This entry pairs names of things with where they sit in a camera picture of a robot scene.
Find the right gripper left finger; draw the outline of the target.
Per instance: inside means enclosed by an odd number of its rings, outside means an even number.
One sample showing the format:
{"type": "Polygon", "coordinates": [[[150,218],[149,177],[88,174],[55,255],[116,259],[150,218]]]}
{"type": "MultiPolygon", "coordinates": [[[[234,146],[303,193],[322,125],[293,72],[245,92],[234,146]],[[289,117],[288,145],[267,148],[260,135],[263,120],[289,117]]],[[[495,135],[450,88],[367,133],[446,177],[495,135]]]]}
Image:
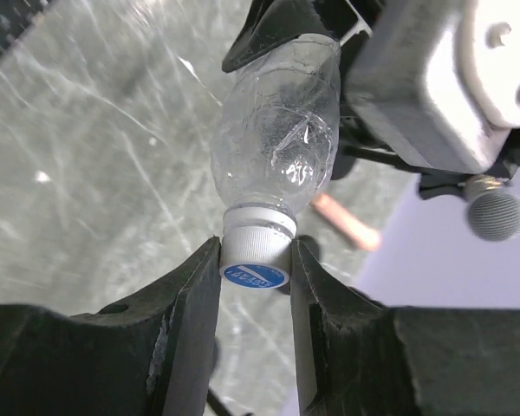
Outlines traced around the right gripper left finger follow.
{"type": "Polygon", "coordinates": [[[200,415],[220,242],[95,314],[0,304],[0,415],[200,415]]]}

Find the clear bottle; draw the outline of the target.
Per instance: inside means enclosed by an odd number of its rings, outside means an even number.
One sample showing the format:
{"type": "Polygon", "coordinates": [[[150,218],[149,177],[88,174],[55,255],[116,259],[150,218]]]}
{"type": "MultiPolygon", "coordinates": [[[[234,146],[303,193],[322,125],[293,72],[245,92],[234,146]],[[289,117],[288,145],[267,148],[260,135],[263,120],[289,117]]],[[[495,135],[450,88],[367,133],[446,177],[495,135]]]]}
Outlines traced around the clear bottle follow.
{"type": "Polygon", "coordinates": [[[327,186],[339,138],[340,44],[305,34],[237,74],[211,143],[223,237],[245,226],[297,233],[297,213],[327,186]]]}

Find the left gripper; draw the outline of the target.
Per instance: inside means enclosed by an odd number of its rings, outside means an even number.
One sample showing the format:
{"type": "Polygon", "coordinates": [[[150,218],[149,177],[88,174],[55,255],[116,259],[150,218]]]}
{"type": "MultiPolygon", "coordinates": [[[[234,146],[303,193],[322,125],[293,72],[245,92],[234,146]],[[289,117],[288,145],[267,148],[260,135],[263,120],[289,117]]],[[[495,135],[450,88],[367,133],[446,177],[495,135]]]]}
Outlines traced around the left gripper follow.
{"type": "Polygon", "coordinates": [[[424,199],[464,194],[488,175],[509,185],[518,163],[461,74],[460,1],[254,0],[222,61],[232,73],[303,34],[341,50],[341,139],[333,179],[361,159],[419,175],[424,199]]]}

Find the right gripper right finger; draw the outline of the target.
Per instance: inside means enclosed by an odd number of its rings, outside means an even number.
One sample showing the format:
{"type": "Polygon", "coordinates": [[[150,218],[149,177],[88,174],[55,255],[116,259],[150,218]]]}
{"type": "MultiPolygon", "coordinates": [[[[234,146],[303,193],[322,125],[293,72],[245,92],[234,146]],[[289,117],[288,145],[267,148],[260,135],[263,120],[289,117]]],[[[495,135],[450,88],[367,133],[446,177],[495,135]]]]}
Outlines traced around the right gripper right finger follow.
{"type": "Polygon", "coordinates": [[[520,309],[387,307],[295,241],[303,415],[520,415],[520,309]]]}

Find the blue clear bottle cap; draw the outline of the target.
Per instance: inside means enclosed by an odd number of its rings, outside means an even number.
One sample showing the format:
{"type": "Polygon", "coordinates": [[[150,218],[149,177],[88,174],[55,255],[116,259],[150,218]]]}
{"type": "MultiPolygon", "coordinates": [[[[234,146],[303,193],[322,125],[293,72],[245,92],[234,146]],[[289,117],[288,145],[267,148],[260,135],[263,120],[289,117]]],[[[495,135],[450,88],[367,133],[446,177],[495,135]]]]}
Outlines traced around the blue clear bottle cap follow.
{"type": "Polygon", "coordinates": [[[222,278],[248,289],[276,289],[290,278],[291,239],[262,226],[245,226],[228,231],[220,251],[222,278]]]}

